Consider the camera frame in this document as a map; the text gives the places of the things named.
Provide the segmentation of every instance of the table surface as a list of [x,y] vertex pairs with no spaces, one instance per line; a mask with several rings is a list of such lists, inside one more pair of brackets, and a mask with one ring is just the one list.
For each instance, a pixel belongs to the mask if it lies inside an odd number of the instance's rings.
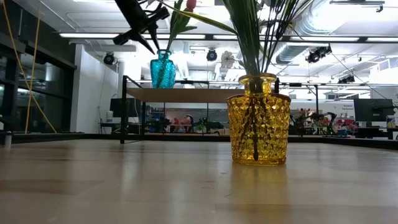
[[289,144],[250,167],[229,143],[78,140],[0,148],[1,223],[398,223],[398,153]]

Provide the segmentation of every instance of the potted plant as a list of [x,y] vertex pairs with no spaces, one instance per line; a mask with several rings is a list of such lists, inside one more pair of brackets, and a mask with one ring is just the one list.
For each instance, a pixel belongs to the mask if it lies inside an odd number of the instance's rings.
[[[180,10],[183,0],[174,3],[174,8]],[[197,0],[188,0],[185,12],[193,12]],[[170,20],[170,37],[166,49],[157,52],[159,58],[150,61],[150,76],[153,88],[173,88],[175,84],[175,65],[172,60],[170,47],[176,36],[182,32],[196,29],[194,26],[187,26],[190,18],[180,13],[173,12]]]
[[[235,162],[274,166],[286,161],[291,100],[288,96],[271,93],[271,83],[276,76],[267,70],[279,40],[287,29],[292,28],[292,20],[301,8],[310,2],[304,0],[299,4],[299,1],[222,0],[234,29],[191,12],[173,9],[237,35],[243,55],[242,66],[247,75],[239,79],[245,94],[227,100]],[[259,12],[266,5],[268,16],[262,20]]]

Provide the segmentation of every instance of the pink object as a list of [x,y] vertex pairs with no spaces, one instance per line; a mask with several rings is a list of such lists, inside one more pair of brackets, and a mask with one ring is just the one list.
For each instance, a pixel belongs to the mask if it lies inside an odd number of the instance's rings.
[[187,1],[187,8],[193,10],[197,6],[197,0],[188,0]]

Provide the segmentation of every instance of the ceiling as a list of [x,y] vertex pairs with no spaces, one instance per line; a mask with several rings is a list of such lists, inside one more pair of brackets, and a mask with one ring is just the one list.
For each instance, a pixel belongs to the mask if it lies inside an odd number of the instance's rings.
[[[39,5],[37,1],[14,1],[31,13],[37,14]],[[98,1],[102,0],[41,0],[45,4],[42,7],[42,19],[59,32],[125,32],[129,30],[128,23],[123,18],[115,3],[98,3]],[[330,0],[314,1],[328,3]],[[376,7],[330,7],[328,4],[325,4],[325,7],[320,7],[316,12],[312,12],[317,18],[315,25],[318,28],[334,27],[333,31],[328,35],[398,36],[398,1],[385,1],[384,10],[380,13],[376,13]],[[149,9],[156,7],[156,5],[154,3],[149,6]],[[216,6],[215,0],[199,1],[195,13],[232,26],[227,10],[223,6]],[[304,12],[298,20],[308,16],[308,13]],[[158,22],[158,33],[169,33],[169,19],[167,18]],[[229,34],[226,31],[219,30],[194,19],[191,19],[190,25],[198,27],[198,29],[189,32],[192,34]],[[84,43],[88,44],[87,50],[91,49],[90,45],[104,46],[113,44],[111,40],[90,40],[90,43]],[[128,45],[135,45],[136,51],[115,52],[115,55],[120,60],[129,60],[130,56],[139,55],[142,74],[146,79],[150,78],[149,62],[156,58],[156,56],[135,42],[130,41]],[[164,48],[166,45],[166,41],[160,41],[161,48]],[[192,51],[190,50],[191,46],[202,46],[206,49],[214,48],[218,53],[219,59],[215,62],[207,62],[207,52]],[[346,71],[346,67],[352,68],[355,74],[366,79],[370,74],[370,68],[378,65],[381,59],[398,57],[398,45],[396,44],[331,44],[331,48],[334,55],[344,65],[339,63],[334,56],[328,55],[318,63],[308,66],[308,63],[305,61],[305,57],[308,54],[307,49],[296,56],[290,64],[272,67],[271,72],[278,74],[280,79],[285,82],[307,82],[310,80],[311,82],[336,83],[338,77],[344,75],[342,72]],[[237,42],[204,40],[178,40],[173,43],[172,50],[175,53],[175,56],[172,57],[175,63],[177,63],[176,60],[186,62],[189,70],[188,78],[191,80],[208,79],[208,76],[203,74],[206,72],[215,72],[219,69],[220,57],[225,50],[232,52],[235,56],[240,51]],[[104,52],[97,49],[96,54],[103,55]],[[238,74],[242,73],[244,71],[232,69],[227,76],[231,77],[230,81],[233,81]]]

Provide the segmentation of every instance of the computer monitor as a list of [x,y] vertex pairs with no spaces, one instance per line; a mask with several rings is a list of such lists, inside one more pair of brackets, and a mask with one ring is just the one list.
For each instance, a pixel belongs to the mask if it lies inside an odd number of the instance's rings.
[[[122,99],[115,98],[111,99],[111,111],[113,111],[114,118],[120,118],[122,116]],[[129,118],[140,117],[141,115],[141,101],[135,98],[126,99],[126,116]]]
[[356,121],[386,121],[394,115],[390,99],[354,99]]

